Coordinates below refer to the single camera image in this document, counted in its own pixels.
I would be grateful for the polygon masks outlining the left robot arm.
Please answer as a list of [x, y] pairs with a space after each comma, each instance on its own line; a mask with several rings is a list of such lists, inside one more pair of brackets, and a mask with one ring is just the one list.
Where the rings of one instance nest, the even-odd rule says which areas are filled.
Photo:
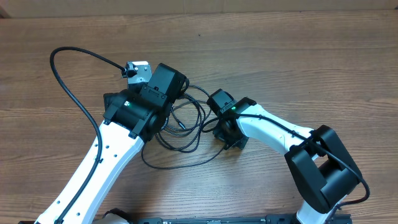
[[104, 94], [103, 122], [81, 164], [36, 223], [92, 223], [129, 161], [164, 129], [172, 105], [189, 85], [188, 78], [163, 63], [128, 62], [122, 70], [128, 88]]

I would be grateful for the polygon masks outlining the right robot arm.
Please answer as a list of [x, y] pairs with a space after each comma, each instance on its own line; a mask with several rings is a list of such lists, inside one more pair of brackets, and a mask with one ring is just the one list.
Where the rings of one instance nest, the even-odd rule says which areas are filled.
[[253, 138], [283, 155], [303, 204], [295, 213], [268, 214], [264, 223], [351, 223], [337, 214], [345, 197], [360, 184], [362, 174], [333, 129], [305, 128], [267, 112], [250, 98], [235, 100], [222, 89], [207, 105], [218, 120], [212, 129], [225, 149], [243, 149]]

